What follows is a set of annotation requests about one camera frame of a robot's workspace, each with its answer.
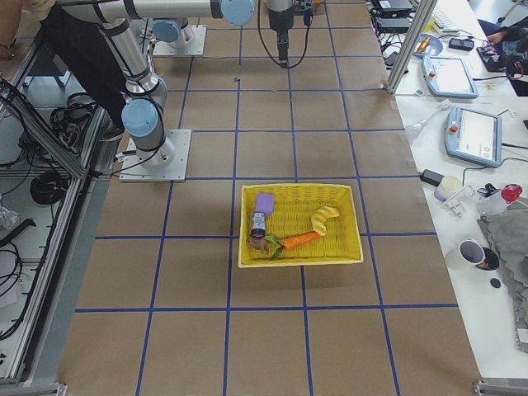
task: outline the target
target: white mounting plate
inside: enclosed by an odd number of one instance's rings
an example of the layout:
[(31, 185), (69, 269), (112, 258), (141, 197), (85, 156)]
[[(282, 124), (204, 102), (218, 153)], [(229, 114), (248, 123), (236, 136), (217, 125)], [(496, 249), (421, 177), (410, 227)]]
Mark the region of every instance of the white mounting plate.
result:
[(174, 48), (169, 44), (160, 41), (154, 47), (153, 56), (157, 57), (184, 57), (184, 56), (201, 56), (204, 54), (205, 33), (207, 28), (204, 25), (192, 27), (195, 33), (195, 39), (186, 48)]
[[(185, 181), (189, 148), (191, 146), (191, 130), (165, 130), (166, 139), (174, 144), (174, 159), (168, 165), (161, 167), (135, 166), (139, 159), (136, 155), (125, 157), (123, 168), (132, 167), (119, 174), (122, 182), (175, 182)], [(132, 139), (129, 140), (127, 150), (135, 150)]]

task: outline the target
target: tablet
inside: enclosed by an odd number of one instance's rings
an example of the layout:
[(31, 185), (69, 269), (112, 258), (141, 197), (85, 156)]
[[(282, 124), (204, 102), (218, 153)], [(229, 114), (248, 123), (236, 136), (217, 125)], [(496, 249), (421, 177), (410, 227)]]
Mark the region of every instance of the tablet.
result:
[(444, 133), (447, 154), (486, 167), (501, 165), (502, 123), (497, 115), (456, 106)]
[(474, 99), (479, 96), (462, 59), (426, 55), (422, 59), (422, 70), (427, 88), (435, 97)]

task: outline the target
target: white keyboard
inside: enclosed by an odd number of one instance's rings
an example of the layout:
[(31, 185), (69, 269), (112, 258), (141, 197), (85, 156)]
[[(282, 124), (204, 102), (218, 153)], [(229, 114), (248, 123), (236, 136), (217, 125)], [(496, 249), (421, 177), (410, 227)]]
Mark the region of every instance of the white keyboard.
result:
[(442, 35), (459, 35), (460, 28), (453, 22), (444, 10), (436, 4), (432, 12), (432, 26)]

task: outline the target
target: purple block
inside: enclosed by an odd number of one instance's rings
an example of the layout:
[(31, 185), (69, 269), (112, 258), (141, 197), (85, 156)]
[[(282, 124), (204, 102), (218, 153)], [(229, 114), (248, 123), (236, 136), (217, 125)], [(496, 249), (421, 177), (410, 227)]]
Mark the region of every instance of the purple block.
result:
[(255, 205), (256, 212), (262, 212), (264, 215), (271, 216), (273, 213), (273, 206), (275, 205), (275, 196), (273, 194), (263, 194), (261, 192), (257, 195), (257, 204)]

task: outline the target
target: banana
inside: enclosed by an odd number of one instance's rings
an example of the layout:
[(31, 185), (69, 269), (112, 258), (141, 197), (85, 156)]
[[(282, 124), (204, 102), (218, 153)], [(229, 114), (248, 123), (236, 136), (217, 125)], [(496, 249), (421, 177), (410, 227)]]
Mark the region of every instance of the banana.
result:
[(332, 217), (339, 217), (339, 209), (332, 206), (322, 206), (312, 214), (312, 228), (313, 231), (322, 237), (327, 234), (325, 223), (327, 219)]

